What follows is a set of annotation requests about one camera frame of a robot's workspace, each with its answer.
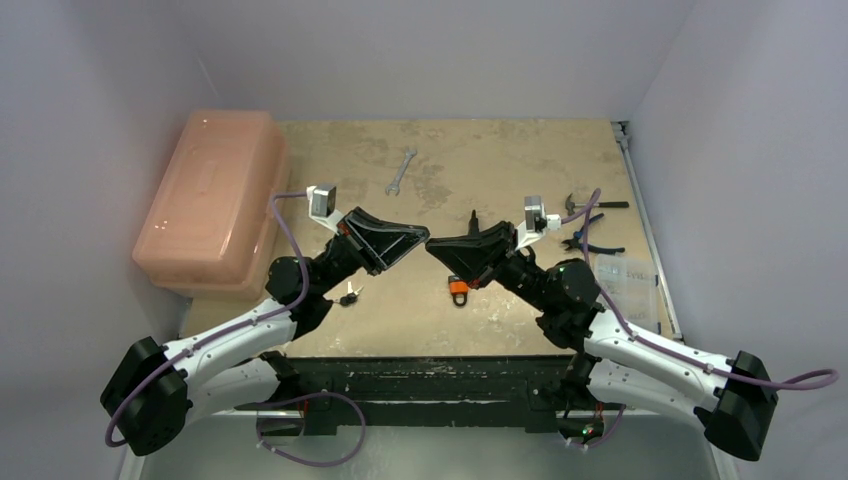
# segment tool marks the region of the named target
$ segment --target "cable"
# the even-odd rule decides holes
[[[356,445],[353,447],[353,450],[351,450],[349,453],[347,453],[345,456],[339,458],[338,460],[332,460],[332,461],[329,461],[329,462],[319,462],[319,461],[315,461],[315,460],[306,460],[304,458],[295,457],[294,455],[292,455],[290,453],[286,453],[282,450],[278,450],[277,447],[274,447],[271,444],[269,444],[268,442],[266,442],[265,439],[262,438],[262,431],[259,429],[259,422],[258,421],[256,422],[256,438],[259,439],[259,443],[256,445],[256,447],[259,448],[261,446],[271,453],[277,454],[277,455],[279,455],[279,456],[281,456],[285,459],[291,460],[293,462],[297,462],[301,465],[306,465],[307,467],[319,467],[319,468],[335,467],[335,466],[341,465],[341,464],[347,462],[348,460],[350,460],[351,458],[353,458],[354,455],[359,453],[359,450],[362,448],[362,444],[365,443],[365,432],[366,432],[367,426],[365,424],[365,414],[362,413],[362,409],[359,408],[359,405],[357,405],[356,402],[354,402],[350,398],[348,398],[348,397],[346,397],[346,396],[344,396],[340,393],[335,393],[335,392],[317,392],[317,393],[310,393],[309,395],[303,395],[303,396],[300,396],[300,397],[291,398],[289,400],[283,400],[283,401],[280,401],[280,402],[259,403],[257,405],[260,405],[260,406],[263,406],[263,407],[268,407],[268,408],[280,408],[280,407],[285,407],[287,405],[291,405],[292,403],[298,403],[298,402],[302,402],[302,401],[305,401],[305,400],[310,400],[310,399],[313,399],[313,398],[322,398],[322,397],[337,398],[337,399],[347,403],[348,405],[353,407],[353,410],[356,412],[356,415],[359,417],[359,424],[361,425],[362,428],[360,430],[359,440],[356,441]]]
[[[586,261],[586,263],[589,263],[589,219],[591,218],[591,215],[592,215],[592,207],[594,207],[595,203],[598,201],[598,198],[600,198],[600,196],[601,196],[601,189],[596,188],[595,191],[592,193],[592,197],[589,199],[588,202],[586,202],[586,205],[580,210],[580,212],[577,212],[574,215],[571,215],[571,216],[563,219],[563,221],[562,221],[562,223],[565,224],[565,223],[568,223],[568,222],[572,221],[573,219],[577,218],[579,213],[582,212],[584,214],[582,240],[583,240],[583,258]],[[803,374],[798,375],[796,377],[792,377],[789,380],[785,380],[783,382],[771,382],[771,381],[768,381],[768,380],[760,380],[758,378],[746,377],[744,375],[739,375],[739,374],[736,374],[736,373],[733,373],[733,372],[725,372],[724,370],[713,369],[710,365],[708,365],[705,362],[701,362],[701,361],[695,360],[693,358],[689,358],[686,355],[675,352],[674,350],[670,350],[666,347],[663,347],[662,345],[658,345],[658,344],[656,344],[656,343],[654,343],[650,340],[643,338],[641,335],[633,335],[633,329],[630,328],[630,325],[624,319],[624,315],[621,314],[621,311],[615,305],[615,302],[612,301],[612,298],[610,298],[609,294],[606,292],[606,290],[604,290],[603,287],[601,287],[600,285],[598,285],[598,286],[601,288],[601,296],[604,297],[604,300],[607,301],[607,304],[609,305],[610,310],[612,310],[612,312],[615,314],[615,318],[618,320],[619,325],[621,325],[621,328],[627,333],[628,336],[630,336],[631,338],[635,338],[637,342],[642,343],[643,345],[647,345],[648,347],[650,347],[650,348],[652,348],[652,349],[654,349],[654,350],[656,350],[660,353],[668,355],[672,358],[676,358],[677,360],[681,360],[683,362],[686,362],[686,363],[688,363],[692,366],[698,367],[699,369],[701,369],[705,372],[715,373],[716,375],[728,378],[730,380],[736,380],[736,381],[747,383],[747,384],[750,384],[750,385],[756,385],[758,387],[772,388],[772,389],[775,389],[775,390],[816,390],[816,389],[824,388],[828,385],[831,385],[834,382],[836,382],[837,380],[839,380],[839,372],[837,372],[836,369],[833,369],[833,368],[813,370],[811,372],[803,373]],[[808,380],[810,378],[817,378],[817,377],[825,377],[825,378],[823,378],[822,380],[819,380],[817,382],[808,382],[808,383],[800,384],[800,382],[802,382],[804,380]]]
[[[225,328],[221,331],[215,332],[215,333],[213,333],[213,334],[211,334],[211,335],[209,335],[205,338],[202,338],[202,339],[198,340],[194,345],[192,345],[191,349],[186,348],[183,351],[181,351],[181,352],[177,353],[176,355],[174,355],[173,357],[171,357],[170,359],[168,359],[162,365],[159,365],[159,367],[156,368],[156,370],[154,370],[150,375],[148,375],[144,380],[142,380],[132,390],[132,392],[130,392],[130,394],[127,395],[127,398],[125,398],[124,401],[122,401],[121,404],[118,405],[118,408],[117,408],[117,410],[115,410],[115,413],[112,415],[112,418],[109,419],[109,425],[107,425],[107,427],[106,427],[106,445],[107,446],[114,448],[114,447],[120,447],[122,445],[126,445],[126,443],[127,443],[126,439],[114,440],[112,438],[112,435],[115,432],[115,427],[117,427],[117,425],[118,425],[118,420],[121,418],[121,415],[124,414],[127,407],[129,406],[129,404],[132,403],[132,401],[135,400],[136,397],[138,397],[139,394],[141,394],[141,392],[144,391],[144,389],[147,388],[147,386],[150,385],[153,382],[153,380],[158,378],[159,375],[162,375],[162,373],[164,373],[169,368],[173,367],[180,360],[193,355],[195,352],[197,352],[198,350],[203,348],[208,343],[213,342],[213,341],[223,337],[224,335],[229,335],[230,333],[232,333],[236,330],[240,330],[244,327],[254,325],[257,322],[267,320],[267,319],[274,317],[274,316],[277,316],[281,313],[288,312],[289,310],[300,305],[300,303],[303,301],[303,299],[306,298],[306,295],[309,292],[309,272],[306,269],[306,259],[303,257],[303,253],[301,253],[300,247],[298,247],[297,242],[294,239],[294,235],[292,234],[288,225],[286,225],[285,220],[283,220],[283,216],[280,214],[280,210],[277,208],[277,200],[279,200],[281,198],[295,198],[295,197],[305,197],[305,196],[306,196],[306,192],[277,193],[277,194],[273,195],[271,197],[271,200],[270,200],[271,211],[274,212],[274,217],[277,219],[277,223],[280,224],[280,229],[286,235],[286,238],[288,238],[289,243],[292,246],[292,250],[294,251],[294,255],[298,260],[297,263],[300,266],[300,275],[301,275],[301,278],[303,279],[303,285],[300,289],[300,295],[298,295],[297,298],[292,303],[290,303],[288,305],[285,305],[281,308],[270,311],[268,313],[264,313],[262,315],[259,315],[255,319],[249,318],[247,320],[235,323],[235,324],[230,325],[229,327],[227,327],[227,328]]]
[[[596,447],[599,447],[599,446],[601,446],[601,445],[603,445],[603,444],[605,444],[609,441],[609,437],[611,437],[612,434],[615,433],[615,430],[618,428],[618,425],[621,423],[621,418],[624,416],[624,409],[625,408],[627,408],[627,407],[622,405],[618,409],[618,415],[616,415],[615,421],[612,422],[612,426],[609,428],[609,430],[606,429],[606,422],[604,422],[604,434],[601,435],[601,438],[599,438],[598,441],[592,442],[592,443],[586,443],[587,448],[596,448]]]

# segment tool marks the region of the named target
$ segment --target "blue-handled pliers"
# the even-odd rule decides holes
[[[589,226],[591,226],[593,223],[597,222],[598,220],[600,220],[602,218],[604,218],[603,213],[599,213],[599,214],[595,215],[594,217],[590,218],[589,219]],[[583,243],[581,241],[582,239],[583,239],[583,230],[582,229],[576,230],[572,234],[571,238],[563,240],[562,244],[565,245],[566,250],[573,250],[573,249],[582,250],[583,249]],[[606,254],[606,255],[615,255],[616,253],[624,253],[624,247],[604,248],[604,247],[596,247],[596,246],[594,246],[590,243],[589,244],[589,252],[590,253],[603,253],[603,254]]]

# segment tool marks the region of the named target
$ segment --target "wooden table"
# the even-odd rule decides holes
[[[377,218],[426,225],[433,237],[464,234],[471,209],[480,228],[523,219],[525,195],[542,195],[546,209],[565,214],[573,192],[586,200],[595,187],[602,200],[628,200],[629,209],[607,209],[591,230],[592,243],[624,246],[626,256],[650,261],[633,190],[607,120],[414,120],[280,123],[289,145],[288,190],[338,185],[336,207],[362,207]],[[416,147],[400,195],[387,197],[406,146]],[[307,203],[285,203],[283,216],[307,256],[323,250],[330,232],[309,220]],[[560,240],[575,224],[534,244],[546,268],[563,258]],[[292,255],[284,235],[276,255]],[[361,271],[359,302],[334,307],[321,326],[280,348],[290,356],[438,356],[563,353],[546,340],[534,319],[540,313],[492,283],[472,291],[456,308],[447,289],[447,269],[419,247],[377,277]],[[342,296],[346,283],[331,292]],[[253,305],[195,300],[183,334],[216,326]],[[658,321],[671,336],[657,291]]]

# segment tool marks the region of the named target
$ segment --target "hammer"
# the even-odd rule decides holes
[[[568,198],[565,199],[565,211],[568,212],[569,215],[574,215],[575,207],[585,207],[585,203],[574,203],[571,200],[571,193],[568,194]],[[602,208],[630,208],[629,202],[599,202],[595,205],[596,207]]]

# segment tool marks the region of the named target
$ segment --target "open-end wrench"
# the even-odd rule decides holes
[[[398,173],[395,175],[395,179],[392,180],[392,183],[386,187],[386,195],[391,192],[395,192],[395,196],[400,193],[400,179],[403,178],[404,172],[406,172],[406,167],[409,166],[409,161],[412,160],[418,154],[418,150],[414,148],[407,147],[406,149],[406,158],[403,159],[403,163],[400,164],[400,168],[398,168]]]

